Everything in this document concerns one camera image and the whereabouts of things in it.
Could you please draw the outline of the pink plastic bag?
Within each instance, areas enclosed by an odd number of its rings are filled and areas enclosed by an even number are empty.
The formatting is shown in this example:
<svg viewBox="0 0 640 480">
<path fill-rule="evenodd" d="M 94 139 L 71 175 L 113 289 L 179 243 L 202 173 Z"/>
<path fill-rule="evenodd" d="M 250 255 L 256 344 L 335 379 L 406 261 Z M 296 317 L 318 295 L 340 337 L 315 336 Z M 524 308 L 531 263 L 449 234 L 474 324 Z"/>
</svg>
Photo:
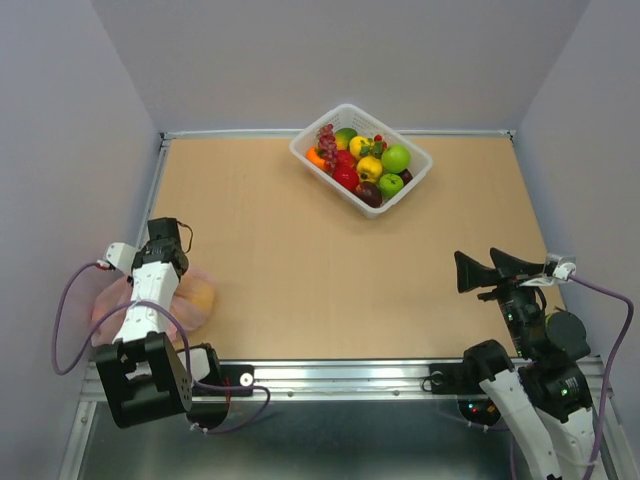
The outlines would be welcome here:
<svg viewBox="0 0 640 480">
<path fill-rule="evenodd" d="M 107 286 L 95 299 L 91 315 L 91 326 L 114 307 L 130 301 L 132 287 L 125 276 Z M 202 327 L 214 310 L 216 297 L 213 277 L 198 267 L 190 267 L 182 277 L 174 293 L 169 311 L 185 331 Z M 126 315 L 125 310 L 113 314 L 92 335 L 91 344 L 110 344 L 120 330 Z"/>
</svg>

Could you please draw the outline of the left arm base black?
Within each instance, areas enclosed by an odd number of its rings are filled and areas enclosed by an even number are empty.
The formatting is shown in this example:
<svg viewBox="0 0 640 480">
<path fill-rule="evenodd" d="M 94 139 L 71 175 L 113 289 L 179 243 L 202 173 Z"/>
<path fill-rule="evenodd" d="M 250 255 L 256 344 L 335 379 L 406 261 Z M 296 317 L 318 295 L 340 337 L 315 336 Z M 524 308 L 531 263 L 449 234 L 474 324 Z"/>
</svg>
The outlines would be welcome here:
<svg viewBox="0 0 640 480">
<path fill-rule="evenodd" d="M 193 403 L 185 414 L 192 431 L 204 435 L 232 433 L 248 426 L 271 399 L 255 385 L 252 365 L 223 365 L 194 369 Z"/>
</svg>

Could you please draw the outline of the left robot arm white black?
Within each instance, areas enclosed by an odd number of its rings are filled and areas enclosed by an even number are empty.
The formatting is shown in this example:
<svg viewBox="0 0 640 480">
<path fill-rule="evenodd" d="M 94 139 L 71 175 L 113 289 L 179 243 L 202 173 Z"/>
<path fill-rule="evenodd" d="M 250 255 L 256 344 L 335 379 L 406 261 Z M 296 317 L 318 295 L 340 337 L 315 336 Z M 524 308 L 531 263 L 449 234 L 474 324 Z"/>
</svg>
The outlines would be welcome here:
<svg viewBox="0 0 640 480">
<path fill-rule="evenodd" d="M 108 266 L 125 273 L 132 286 L 126 306 L 101 316 L 110 320 L 123 313 L 124 320 L 95 356 L 112 417 L 122 429 L 187 413 L 193 387 L 210 394 L 222 384 L 212 347 L 178 353 L 168 336 L 177 325 L 169 319 L 171 298 L 189 267 L 181 226 L 171 217 L 150 220 L 142 247 L 113 243 L 105 252 Z"/>
</svg>

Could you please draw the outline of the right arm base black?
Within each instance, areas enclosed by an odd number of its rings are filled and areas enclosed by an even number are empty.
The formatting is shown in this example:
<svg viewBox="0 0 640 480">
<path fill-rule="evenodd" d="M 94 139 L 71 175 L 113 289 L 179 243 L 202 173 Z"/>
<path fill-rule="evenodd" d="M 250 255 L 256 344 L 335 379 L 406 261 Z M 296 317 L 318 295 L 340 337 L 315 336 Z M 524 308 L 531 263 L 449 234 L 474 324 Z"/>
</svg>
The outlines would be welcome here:
<svg viewBox="0 0 640 480">
<path fill-rule="evenodd" d="M 431 363 L 421 390 L 436 396 L 453 395 L 461 419 L 471 427 L 498 428 L 498 408 L 462 363 Z"/>
</svg>

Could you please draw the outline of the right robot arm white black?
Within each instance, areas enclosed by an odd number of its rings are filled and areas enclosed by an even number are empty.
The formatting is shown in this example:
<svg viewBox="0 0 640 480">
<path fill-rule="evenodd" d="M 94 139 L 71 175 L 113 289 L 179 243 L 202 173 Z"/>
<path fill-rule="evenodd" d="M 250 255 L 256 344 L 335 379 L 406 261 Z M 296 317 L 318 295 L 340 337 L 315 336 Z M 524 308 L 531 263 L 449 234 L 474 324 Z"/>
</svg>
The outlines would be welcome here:
<svg viewBox="0 0 640 480">
<path fill-rule="evenodd" d="M 569 257 L 550 254 L 531 263 L 496 248 L 487 267 L 454 254 L 457 289 L 479 289 L 479 300 L 499 305 L 519 357 L 514 366 L 503 346 L 487 340 L 464 352 L 463 384 L 495 404 L 534 479 L 604 479 L 594 425 L 594 404 L 578 366 L 590 353 L 582 321 L 567 311 L 547 313 L 541 292 L 566 283 L 576 270 Z"/>
</svg>

